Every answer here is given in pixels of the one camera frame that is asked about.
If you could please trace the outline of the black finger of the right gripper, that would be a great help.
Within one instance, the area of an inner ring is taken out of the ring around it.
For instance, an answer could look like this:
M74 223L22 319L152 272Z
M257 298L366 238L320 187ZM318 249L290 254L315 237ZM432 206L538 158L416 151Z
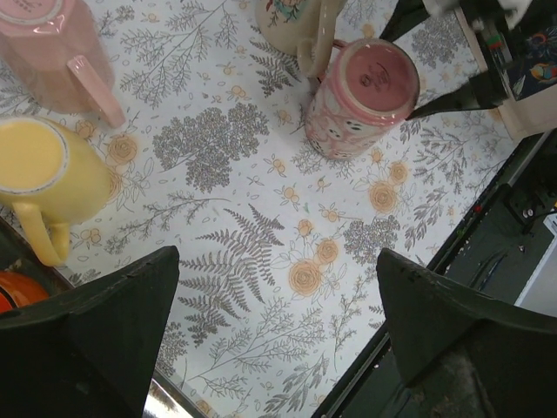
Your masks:
M430 17L422 0L399 0L380 39L399 39Z
M490 110L508 99L507 90L497 71L484 71L467 80L455 91L442 95L415 109L409 120L438 113Z

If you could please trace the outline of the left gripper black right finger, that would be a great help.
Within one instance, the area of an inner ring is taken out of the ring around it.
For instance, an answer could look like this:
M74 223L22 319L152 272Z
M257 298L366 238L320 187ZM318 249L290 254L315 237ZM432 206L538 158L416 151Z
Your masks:
M462 286L384 249L379 292L420 417L554 417L556 319Z

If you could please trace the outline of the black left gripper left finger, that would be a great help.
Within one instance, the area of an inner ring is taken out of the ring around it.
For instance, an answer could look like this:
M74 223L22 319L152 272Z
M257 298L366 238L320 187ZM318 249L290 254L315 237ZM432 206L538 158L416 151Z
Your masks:
M1 316L3 417L139 417L179 270L161 247Z

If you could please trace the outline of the pink floral mug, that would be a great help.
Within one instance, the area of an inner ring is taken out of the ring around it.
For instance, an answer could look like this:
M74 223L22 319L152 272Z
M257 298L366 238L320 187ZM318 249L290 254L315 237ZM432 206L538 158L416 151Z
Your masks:
M413 111L419 74L395 44L362 38L335 40L339 53L305 115L305 135L328 159L351 159L372 147Z

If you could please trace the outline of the orange mug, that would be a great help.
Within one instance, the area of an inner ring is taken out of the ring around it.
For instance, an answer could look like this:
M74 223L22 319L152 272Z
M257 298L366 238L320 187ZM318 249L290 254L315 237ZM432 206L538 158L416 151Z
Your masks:
M2 271L0 286L1 314L49 298L46 290L38 282L20 273Z

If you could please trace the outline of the cream floral mug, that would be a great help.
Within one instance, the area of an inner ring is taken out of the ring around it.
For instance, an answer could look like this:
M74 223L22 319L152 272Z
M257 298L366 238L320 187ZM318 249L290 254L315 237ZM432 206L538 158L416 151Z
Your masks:
M301 73L318 78L332 54L342 0L264 0L255 5L256 23L275 49L297 58Z

